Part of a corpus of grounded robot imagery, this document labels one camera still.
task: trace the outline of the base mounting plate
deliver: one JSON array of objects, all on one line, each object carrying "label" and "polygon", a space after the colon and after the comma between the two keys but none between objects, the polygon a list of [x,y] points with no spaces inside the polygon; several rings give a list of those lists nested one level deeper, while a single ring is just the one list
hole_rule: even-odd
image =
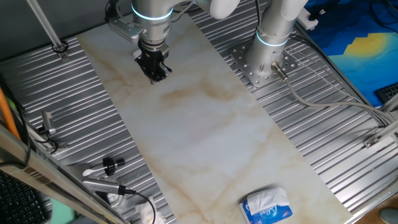
[{"label": "base mounting plate", "polygon": [[[250,63],[246,61],[246,53],[250,49],[253,40],[249,40],[243,44],[239,44],[231,48],[230,52],[232,57],[235,59],[236,64],[242,70],[244,75],[249,78],[250,82],[254,87],[260,88],[276,79],[279,79],[279,76],[276,72],[273,72],[269,75],[256,75],[254,72],[259,68],[253,68],[250,66]],[[285,51],[283,52],[284,62],[280,65],[286,73],[292,72],[297,69],[297,62]]]}]

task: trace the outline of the black cable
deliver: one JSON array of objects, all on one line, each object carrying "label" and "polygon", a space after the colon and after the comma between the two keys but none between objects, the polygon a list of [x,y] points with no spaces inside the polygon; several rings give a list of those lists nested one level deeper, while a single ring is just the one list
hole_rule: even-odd
[{"label": "black cable", "polygon": [[154,204],[152,204],[152,202],[149,200],[149,198],[147,198],[145,195],[142,195],[142,194],[136,192],[135,190],[126,189],[125,193],[126,194],[138,195],[138,196],[142,197],[143,199],[145,199],[147,202],[149,202],[149,205],[152,207],[152,210],[154,211],[154,219],[152,221],[152,224],[154,224],[155,223],[155,219],[156,219],[156,210],[155,210]]},{"label": "black cable", "polygon": [[390,7],[391,7],[393,10],[395,10],[396,12],[398,12],[398,9],[397,9],[398,6],[395,6],[395,5],[391,4],[390,0],[386,0],[386,2],[387,2],[388,5],[390,5]]},{"label": "black cable", "polygon": [[39,141],[39,140],[36,140],[36,139],[35,139],[35,141],[38,142],[38,143],[42,143],[42,144],[51,142],[53,144],[53,146],[54,146],[54,150],[52,152],[50,152],[50,154],[55,153],[58,150],[58,148],[59,148],[58,142],[52,140],[49,135],[47,135],[47,140],[46,141]]},{"label": "black cable", "polygon": [[[377,16],[377,14],[374,12],[373,5],[374,5],[375,3],[384,4],[384,5],[386,6],[386,8],[387,8],[387,6],[388,6],[386,2],[384,2],[384,1],[377,1],[377,0],[376,0],[376,1],[371,1],[371,2],[370,2],[370,4],[369,4],[369,11],[365,10],[365,9],[362,8],[362,7],[353,6],[353,5],[337,5],[337,6],[333,6],[333,7],[328,7],[328,8],[326,8],[326,9],[324,9],[324,11],[325,11],[325,12],[328,12],[328,11],[331,11],[331,10],[334,10],[334,9],[338,9],[338,8],[347,8],[347,9],[357,9],[357,10],[361,10],[361,11],[363,11],[365,14],[369,15],[369,16],[375,21],[375,23],[377,23],[379,26],[384,27],[384,28],[386,28],[386,29],[389,29],[389,30],[395,32],[396,34],[398,34],[398,31],[396,31],[395,29],[393,29],[393,28],[391,28],[391,27],[386,26],[386,25],[396,24],[396,23],[398,23],[398,21],[394,21],[394,22],[383,22],[383,21],[381,21],[380,18]],[[393,18],[397,19],[395,16],[392,15],[392,13],[388,10],[388,8],[387,8],[387,11],[388,11],[388,13],[389,13]],[[311,19],[311,20],[315,20],[315,19],[318,19],[320,16],[321,16],[321,13],[318,13],[318,14],[311,14],[310,19]]]},{"label": "black cable", "polygon": [[15,102],[14,104],[15,104],[15,106],[16,106],[16,108],[17,108],[17,111],[18,111],[18,114],[19,114],[19,118],[21,119],[21,123],[22,123],[22,125],[23,125],[23,127],[24,127],[24,135],[25,135],[25,144],[26,144],[26,146],[27,146],[27,152],[26,152],[26,158],[25,158],[25,167],[27,167],[27,164],[28,164],[28,162],[29,162],[29,159],[30,159],[30,150],[31,150],[31,146],[30,146],[30,141],[31,141],[31,139],[30,139],[30,137],[29,137],[29,132],[28,132],[28,130],[27,130],[27,125],[26,125],[26,121],[25,121],[25,117],[24,117],[24,115],[23,115],[23,110],[24,110],[24,108],[22,107],[22,105],[21,104],[19,104],[18,102],[17,102],[17,100],[15,99],[15,97],[14,97],[14,95],[12,94],[12,91],[10,90],[10,88],[7,86],[7,84],[6,84],[6,82],[4,81],[4,79],[3,79],[3,77],[2,77],[2,75],[0,74],[0,87],[3,89],[3,90],[5,90],[5,93],[7,93],[7,97],[12,101],[12,102]]},{"label": "black cable", "polygon": [[256,3],[256,11],[257,11],[257,27],[259,27],[260,23],[261,23],[260,4],[259,4],[259,0],[254,0],[254,2]]},{"label": "black cable", "polygon": [[[200,10],[200,7],[197,7],[197,8],[195,8],[195,9],[188,9],[186,12],[184,12],[184,13],[189,13],[189,12],[196,12],[196,11],[199,11]],[[174,10],[173,9],[173,12],[175,12],[175,13],[180,13],[181,11],[179,11],[179,10]]]},{"label": "black cable", "polygon": [[181,14],[176,20],[174,20],[174,21],[172,21],[172,22],[177,22],[178,20],[180,20],[181,17],[182,17],[182,15],[183,15],[183,14]]},{"label": "black cable", "polygon": [[6,166],[14,166],[18,169],[25,169],[25,165],[21,164],[20,162],[2,162],[0,163],[0,167],[6,167]]},{"label": "black cable", "polygon": [[54,144],[54,150],[50,152],[50,154],[54,154],[58,150],[58,142],[51,140],[51,142]]}]

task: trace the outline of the keyboard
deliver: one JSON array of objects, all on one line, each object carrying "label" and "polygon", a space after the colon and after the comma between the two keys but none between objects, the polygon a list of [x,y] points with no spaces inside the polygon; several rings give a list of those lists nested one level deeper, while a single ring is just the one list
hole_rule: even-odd
[{"label": "keyboard", "polygon": [[4,224],[42,224],[47,216],[31,186],[0,171],[0,220]]},{"label": "keyboard", "polygon": [[[398,83],[383,87],[375,91],[376,96],[384,104],[387,103],[392,97],[398,93]],[[398,110],[398,106],[392,109],[392,111]]]}]

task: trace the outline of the orange pole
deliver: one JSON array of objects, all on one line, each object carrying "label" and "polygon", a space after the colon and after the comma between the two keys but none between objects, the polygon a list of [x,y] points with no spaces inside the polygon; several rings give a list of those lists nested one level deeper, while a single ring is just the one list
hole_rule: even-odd
[{"label": "orange pole", "polygon": [[17,126],[15,125],[14,118],[12,117],[12,113],[10,110],[10,106],[8,105],[6,96],[4,96],[4,93],[2,92],[2,89],[0,88],[0,108],[2,110],[2,113],[4,114],[4,118],[6,119],[7,127],[8,130],[15,135],[19,140],[21,140],[21,137],[19,136]]}]

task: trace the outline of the tissue box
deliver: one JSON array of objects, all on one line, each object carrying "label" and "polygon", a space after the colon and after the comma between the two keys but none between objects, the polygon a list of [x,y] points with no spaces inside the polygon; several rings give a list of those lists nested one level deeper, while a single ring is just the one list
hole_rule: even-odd
[{"label": "tissue box", "polygon": [[[246,223],[272,224],[292,216],[293,212],[289,207],[289,202],[283,202],[283,200],[278,198],[278,196],[286,197],[285,193],[286,192],[283,189],[278,188],[249,195],[248,199],[251,200],[250,202],[248,202],[248,199],[245,198],[239,204],[239,207]],[[253,203],[256,204],[256,211],[250,211],[249,204],[253,206]]]}]

